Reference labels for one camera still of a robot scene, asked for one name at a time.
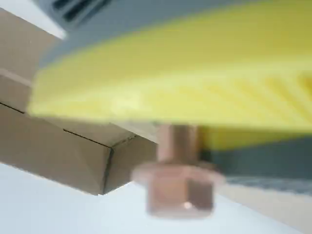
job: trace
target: copper bolt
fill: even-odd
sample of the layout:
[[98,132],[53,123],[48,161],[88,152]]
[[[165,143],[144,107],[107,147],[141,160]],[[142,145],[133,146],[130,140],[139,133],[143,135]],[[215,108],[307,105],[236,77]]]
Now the copper bolt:
[[213,187],[223,176],[209,163],[199,163],[199,133],[194,126],[162,125],[157,163],[133,171],[147,188],[147,209],[166,218],[206,217],[213,210]]

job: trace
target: vent slot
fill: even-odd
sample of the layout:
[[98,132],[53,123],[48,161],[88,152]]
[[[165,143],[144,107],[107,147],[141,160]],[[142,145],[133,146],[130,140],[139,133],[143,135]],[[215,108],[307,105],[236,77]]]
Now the vent slot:
[[53,8],[56,10],[61,10],[64,8],[64,6],[66,6],[67,4],[69,4],[72,1],[73,0],[57,0],[53,3]]
[[98,13],[111,0],[56,0],[52,13],[66,30],[75,29]]
[[73,8],[71,8],[68,12],[65,13],[64,19],[67,22],[71,22],[73,19],[75,19],[79,15],[79,13],[85,10],[89,6],[89,4],[91,4],[93,1],[94,0],[80,1]]

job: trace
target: bolt head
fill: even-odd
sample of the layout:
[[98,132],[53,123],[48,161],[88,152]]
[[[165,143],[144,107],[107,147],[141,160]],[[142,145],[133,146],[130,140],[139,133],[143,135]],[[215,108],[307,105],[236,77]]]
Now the bolt head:
[[162,218],[199,218],[213,209],[213,184],[192,174],[158,173],[148,184],[148,212]]

